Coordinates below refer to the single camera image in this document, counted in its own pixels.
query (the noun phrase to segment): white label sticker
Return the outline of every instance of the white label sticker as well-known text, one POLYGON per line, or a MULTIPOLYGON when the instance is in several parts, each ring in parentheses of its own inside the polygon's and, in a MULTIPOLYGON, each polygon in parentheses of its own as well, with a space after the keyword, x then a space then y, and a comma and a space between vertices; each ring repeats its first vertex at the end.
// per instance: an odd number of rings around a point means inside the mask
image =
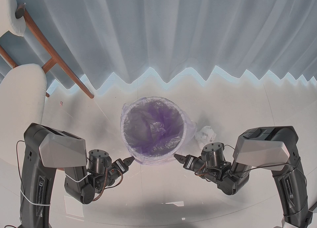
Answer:
POLYGON ((187 166, 186 166, 187 169, 191 166, 191 163, 192 163, 193 160, 194 160, 194 157, 191 157, 191 158, 189 159, 189 162, 188 162, 188 164, 187 164, 187 166))
POLYGON ((123 166, 120 164, 119 160, 116 161, 117 165, 120 167, 121 171, 125 171, 125 169, 123 168, 123 166))

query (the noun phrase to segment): blue light under curtain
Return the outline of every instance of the blue light under curtain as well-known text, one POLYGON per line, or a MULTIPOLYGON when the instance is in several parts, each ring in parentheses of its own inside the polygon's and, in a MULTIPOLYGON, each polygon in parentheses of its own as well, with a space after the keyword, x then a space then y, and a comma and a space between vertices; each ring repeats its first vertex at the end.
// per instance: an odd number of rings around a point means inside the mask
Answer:
MULTIPOLYGON (((317 78, 316 0, 17 0, 70 68, 95 89, 115 72, 127 83, 148 67, 165 82, 187 67, 205 80, 215 65, 235 77, 246 69, 317 78)), ((31 32, 0 44, 18 64, 50 59, 31 32)), ((0 81, 10 67, 0 59, 0 81)), ((73 81, 55 65, 47 73, 73 81)))

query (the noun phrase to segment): plastic bag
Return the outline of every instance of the plastic bag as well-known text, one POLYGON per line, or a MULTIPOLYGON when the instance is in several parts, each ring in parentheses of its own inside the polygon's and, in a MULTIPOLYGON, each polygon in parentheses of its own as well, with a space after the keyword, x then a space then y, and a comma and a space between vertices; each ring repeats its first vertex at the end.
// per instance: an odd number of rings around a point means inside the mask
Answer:
POLYGON ((172 101, 145 97, 124 104, 121 136, 128 151, 143 165, 174 160, 173 154, 196 133, 196 124, 172 101))
POLYGON ((205 126, 201 131, 196 132, 195 138, 199 144, 200 149, 202 149, 206 144, 212 143, 216 138, 216 133, 212 130, 210 126, 205 126))

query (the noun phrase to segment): floor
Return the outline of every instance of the floor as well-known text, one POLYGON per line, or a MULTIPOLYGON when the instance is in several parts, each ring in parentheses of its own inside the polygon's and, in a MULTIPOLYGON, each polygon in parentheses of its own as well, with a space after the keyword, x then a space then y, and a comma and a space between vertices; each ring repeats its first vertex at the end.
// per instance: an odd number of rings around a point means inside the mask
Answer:
MULTIPOLYGON (((42 124, 68 131, 86 140, 87 151, 102 149, 113 160, 129 157, 120 133, 124 103, 144 96, 162 96, 175 102, 197 123, 198 130, 209 125, 216 141, 235 146, 246 129, 260 126, 294 126, 299 141, 304 173, 307 176, 309 207, 317 201, 317 83, 291 75, 279 80, 270 72, 261 80, 246 72, 240 79, 213 72, 207 81, 185 71, 169 84, 149 71, 132 84, 112 75, 89 99, 81 90, 51 87, 42 124)), ((199 155, 195 139, 179 151, 199 155)), ((226 148, 226 160, 233 150, 226 148)), ((16 167, 0 159, 0 192, 8 208, 18 217, 19 183, 16 167)), ((166 228, 269 228, 281 225, 282 208, 271 172, 257 169, 249 182, 233 196, 215 184, 184 170, 178 162, 142 166, 134 162, 122 184, 109 189, 96 202, 81 205, 69 199, 64 189, 65 174, 57 171, 50 212, 52 227, 166 227, 166 228)), ((3 212, 0 225, 12 223, 3 212)), ((316 227, 317 217, 311 227, 316 227)))

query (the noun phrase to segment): trash can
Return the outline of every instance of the trash can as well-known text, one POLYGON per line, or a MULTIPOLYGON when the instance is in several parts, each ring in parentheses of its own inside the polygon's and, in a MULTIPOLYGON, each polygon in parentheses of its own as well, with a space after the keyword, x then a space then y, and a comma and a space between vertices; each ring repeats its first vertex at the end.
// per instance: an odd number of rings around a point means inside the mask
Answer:
POLYGON ((128 151, 143 165, 174 160, 173 154, 196 133, 196 124, 172 101, 145 97, 124 104, 121 136, 128 151))

